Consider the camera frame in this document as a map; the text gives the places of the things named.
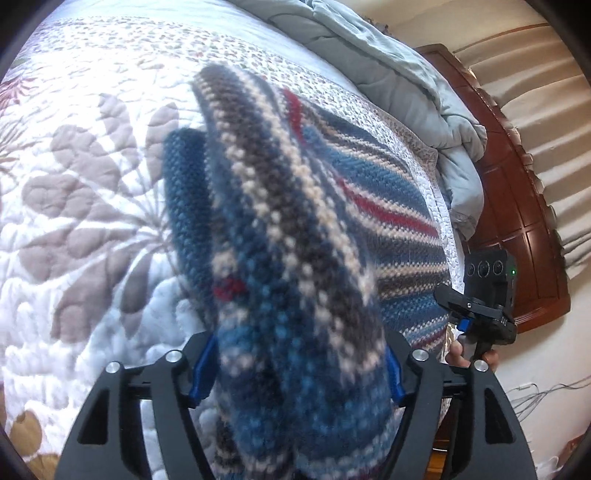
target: finger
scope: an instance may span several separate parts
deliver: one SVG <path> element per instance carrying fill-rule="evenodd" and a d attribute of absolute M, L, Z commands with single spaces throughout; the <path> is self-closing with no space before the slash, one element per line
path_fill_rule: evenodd
<path fill-rule="evenodd" d="M 482 359 L 489 365 L 493 372 L 499 367 L 499 353 L 496 350 L 489 350 L 482 355 Z"/>
<path fill-rule="evenodd" d="M 457 340 L 450 345 L 449 353 L 445 357 L 445 361 L 454 367 L 469 367 L 470 362 L 462 357 L 463 347 Z"/>
<path fill-rule="evenodd" d="M 449 347 L 449 353 L 453 356 L 462 356 L 463 352 L 464 347 L 462 346 L 462 344 L 457 340 L 454 340 Z"/>
<path fill-rule="evenodd" d="M 448 365 L 451 365 L 453 367 L 468 368 L 470 366 L 470 362 L 466 360 L 464 357 L 451 355 L 450 353 L 446 355 L 445 361 Z"/>

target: blue striped knit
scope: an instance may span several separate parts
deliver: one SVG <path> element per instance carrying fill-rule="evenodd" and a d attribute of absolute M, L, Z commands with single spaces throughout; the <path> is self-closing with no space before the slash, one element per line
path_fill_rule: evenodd
<path fill-rule="evenodd" d="M 215 471 L 371 478 L 395 436 L 382 321 L 439 353 L 449 282 L 407 166 L 291 92 L 211 65 L 165 142 L 178 258 L 220 346 Z"/>

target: wooden furniture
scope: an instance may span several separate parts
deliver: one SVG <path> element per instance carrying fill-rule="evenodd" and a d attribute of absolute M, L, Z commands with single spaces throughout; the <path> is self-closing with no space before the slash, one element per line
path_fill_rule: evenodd
<path fill-rule="evenodd" d="M 484 211 L 464 250 L 500 244 L 515 256 L 514 316 L 519 332 L 556 320 L 570 310 L 570 296 L 553 213 L 537 191 L 531 156 L 501 109 L 444 45 L 417 51 L 447 79 L 488 132 L 485 156 L 476 163 L 485 191 Z"/>

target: bedsheet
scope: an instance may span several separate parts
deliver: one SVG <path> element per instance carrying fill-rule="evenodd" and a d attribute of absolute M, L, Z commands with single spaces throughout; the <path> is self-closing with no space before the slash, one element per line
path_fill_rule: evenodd
<path fill-rule="evenodd" d="M 400 155 L 436 221 L 453 285 L 461 288 L 434 173 L 436 151 L 326 62 L 260 21 L 244 17 L 251 36 L 236 17 L 211 27 L 217 3 L 227 8 L 193 0 L 182 3 L 186 10 L 179 2 L 175 14 L 146 3 L 126 17 L 108 0 L 69 1 L 37 29 L 1 83 L 6 428 L 39 475 L 54 468 L 106 363 L 151 363 L 203 329 L 170 245 L 160 160 L 168 132 L 201 126 L 189 80 L 210 61 L 286 86 Z M 201 23 L 189 15 L 208 9 Z M 212 405 L 210 398 L 193 412 L 209 455 Z M 148 402 L 142 415 L 154 478 L 165 478 Z"/>

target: metal screw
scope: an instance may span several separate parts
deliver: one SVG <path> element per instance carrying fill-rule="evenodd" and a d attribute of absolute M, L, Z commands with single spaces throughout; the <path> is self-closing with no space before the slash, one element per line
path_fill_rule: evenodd
<path fill-rule="evenodd" d="M 429 354 L 425 350 L 418 349 L 413 352 L 413 358 L 417 362 L 424 362 L 427 358 L 429 358 Z"/>
<path fill-rule="evenodd" d="M 178 350 L 171 350 L 166 354 L 166 361 L 175 364 L 183 357 L 182 352 Z"/>
<path fill-rule="evenodd" d="M 484 360 L 476 360 L 474 362 L 474 368 L 479 372 L 486 372 L 488 370 L 488 364 Z"/>
<path fill-rule="evenodd" d="M 108 374 L 114 374 L 114 373 L 117 373 L 120 368 L 121 368 L 121 365 L 119 364 L 119 362 L 111 362 L 109 365 L 107 365 L 105 367 L 105 371 Z"/>

